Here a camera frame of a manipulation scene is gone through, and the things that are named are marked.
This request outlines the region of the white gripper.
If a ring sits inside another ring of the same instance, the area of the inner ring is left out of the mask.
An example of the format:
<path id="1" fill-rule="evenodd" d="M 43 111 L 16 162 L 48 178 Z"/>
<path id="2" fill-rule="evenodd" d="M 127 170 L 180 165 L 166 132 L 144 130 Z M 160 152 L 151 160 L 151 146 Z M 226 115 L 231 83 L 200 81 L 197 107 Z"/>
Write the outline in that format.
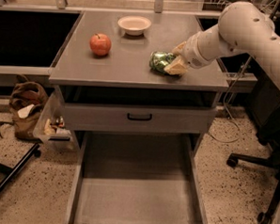
<path id="1" fill-rule="evenodd" d="M 163 70 L 169 75 L 187 73 L 189 65 L 195 69 L 205 67 L 214 59 L 212 37 L 205 33 L 196 33 L 183 41 L 166 56 L 167 65 Z"/>

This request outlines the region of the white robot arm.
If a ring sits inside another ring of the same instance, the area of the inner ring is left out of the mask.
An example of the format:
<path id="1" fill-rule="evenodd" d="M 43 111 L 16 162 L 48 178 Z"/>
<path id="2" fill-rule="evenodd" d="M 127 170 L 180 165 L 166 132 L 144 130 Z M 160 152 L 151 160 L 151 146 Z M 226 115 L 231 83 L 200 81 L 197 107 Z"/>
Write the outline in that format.
<path id="1" fill-rule="evenodd" d="M 280 37 L 272 20 L 251 3 L 229 4 L 217 25 L 195 33 L 173 54 L 176 59 L 163 69 L 171 75 L 205 67 L 218 57 L 248 54 L 280 89 Z"/>

